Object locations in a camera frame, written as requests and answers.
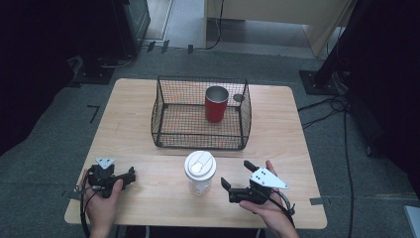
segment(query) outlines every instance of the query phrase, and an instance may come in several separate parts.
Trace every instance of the white coffee cup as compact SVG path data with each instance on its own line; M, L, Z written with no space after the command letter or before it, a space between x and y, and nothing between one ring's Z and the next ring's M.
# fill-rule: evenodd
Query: white coffee cup
M185 174L189 189L196 195L204 194L211 184L211 178L216 172L216 160L207 151L196 151L185 159Z

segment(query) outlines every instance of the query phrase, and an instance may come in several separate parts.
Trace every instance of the hand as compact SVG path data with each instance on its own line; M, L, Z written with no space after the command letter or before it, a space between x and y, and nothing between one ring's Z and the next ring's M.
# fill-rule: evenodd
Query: hand
M271 161L266 161L265 165L270 172L277 176ZM270 198L282 205L280 196L275 192L270 195ZM250 201L242 200L239 205L248 211L258 214L275 237L299 237L296 229L293 227L288 218L284 215L281 209L271 201L267 200L264 204L258 205Z
M86 187L90 187L88 181L86 182ZM118 198L122 188L123 181L118 179L114 183L112 194L109 198L103 198L99 194L95 194L93 189L87 189L84 193L83 206L86 206L87 201L90 197L92 197L86 206L86 213L92 227L90 237L108 237L111 232L112 225L117 218Z

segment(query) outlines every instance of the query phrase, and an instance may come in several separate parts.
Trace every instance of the table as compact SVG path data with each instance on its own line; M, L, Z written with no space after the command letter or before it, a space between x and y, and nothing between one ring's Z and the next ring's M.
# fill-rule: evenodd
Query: table
M319 57L335 29L345 26L355 0L225 0L223 19L278 22L304 25L312 53ZM219 18L222 0L206 0L207 18Z
M217 171L204 196L189 191L183 170L185 158L194 150L157 148L152 140L156 87L155 80L117 80L83 166L89 169L96 164L95 158L102 157L116 159L116 175L135 168L137 180L122 192L116 224L265 227L259 216L229 202L220 179L244 188L251 175L244 160L256 166L271 160L278 176L290 186L283 192L296 203L296 227L326 227L323 205L311 205L309 200L320 193L289 87L250 85L253 122L248 145L243 151L210 151ZM80 223L78 200L70 201L64 218Z

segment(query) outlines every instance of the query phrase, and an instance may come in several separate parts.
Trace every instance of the red tumbler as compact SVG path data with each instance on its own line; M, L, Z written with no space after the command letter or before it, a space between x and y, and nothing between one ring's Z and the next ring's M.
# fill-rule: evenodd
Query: red tumbler
M210 86L206 90L206 118L207 121L217 123L222 121L228 106L229 91L223 86Z

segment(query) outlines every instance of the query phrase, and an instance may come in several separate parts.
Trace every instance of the wire basket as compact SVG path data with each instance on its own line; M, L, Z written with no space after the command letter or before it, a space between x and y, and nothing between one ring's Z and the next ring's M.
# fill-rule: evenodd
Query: wire basket
M205 117L205 93L209 86L228 89L223 120ZM152 137L163 148L243 150L251 131L251 99L245 79L159 76L152 114Z

